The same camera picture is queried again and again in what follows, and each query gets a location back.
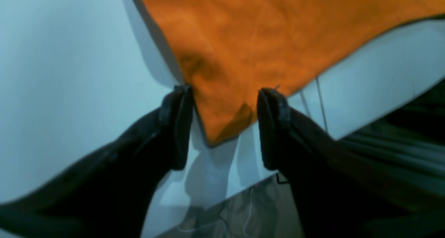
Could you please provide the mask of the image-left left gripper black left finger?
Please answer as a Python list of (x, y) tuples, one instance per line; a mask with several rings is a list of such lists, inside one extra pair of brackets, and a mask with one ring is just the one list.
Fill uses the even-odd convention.
[(24, 238), (138, 238), (159, 181), (186, 167), (193, 93), (160, 107), (30, 194), (1, 204), (1, 229)]

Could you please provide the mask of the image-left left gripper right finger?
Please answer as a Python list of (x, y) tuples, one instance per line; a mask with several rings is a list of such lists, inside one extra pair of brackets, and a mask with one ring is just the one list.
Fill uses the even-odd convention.
[(257, 97), (264, 167), (290, 184), (307, 238), (443, 238), (444, 197), (333, 140), (275, 89)]

